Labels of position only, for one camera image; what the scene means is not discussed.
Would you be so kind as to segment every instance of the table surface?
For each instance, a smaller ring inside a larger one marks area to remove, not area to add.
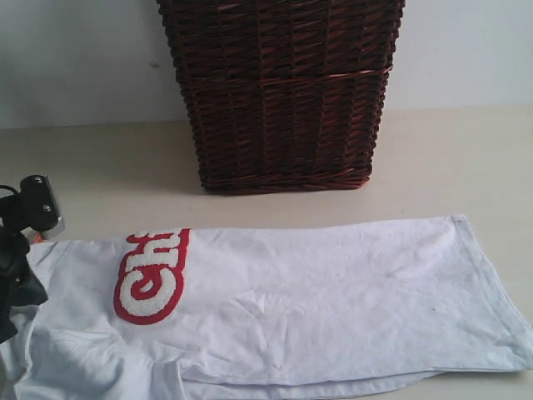
[[[190,137],[182,122],[4,130],[0,183],[49,175],[67,221],[61,239],[464,213],[506,291],[533,323],[533,107],[386,113],[371,181],[356,191],[208,195]],[[449,373],[373,398],[530,399],[532,393],[533,372]]]

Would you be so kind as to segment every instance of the folded t-shirt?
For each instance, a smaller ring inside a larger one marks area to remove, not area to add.
[[[462,216],[44,243],[6,399],[347,398],[533,368],[533,331]]]

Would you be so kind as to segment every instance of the wicker basket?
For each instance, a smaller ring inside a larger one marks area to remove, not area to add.
[[[157,0],[203,186],[354,189],[405,0]]]

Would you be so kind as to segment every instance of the black cable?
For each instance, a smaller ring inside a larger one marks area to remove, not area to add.
[[[8,190],[9,192],[13,194],[18,194],[17,189],[14,187],[8,186],[8,185],[0,185],[0,189]]]

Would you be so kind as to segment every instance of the red text logo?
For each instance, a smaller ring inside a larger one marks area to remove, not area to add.
[[[120,264],[113,304],[117,315],[136,325],[168,317],[183,292],[183,268],[190,229],[143,233],[127,238],[137,247]]]

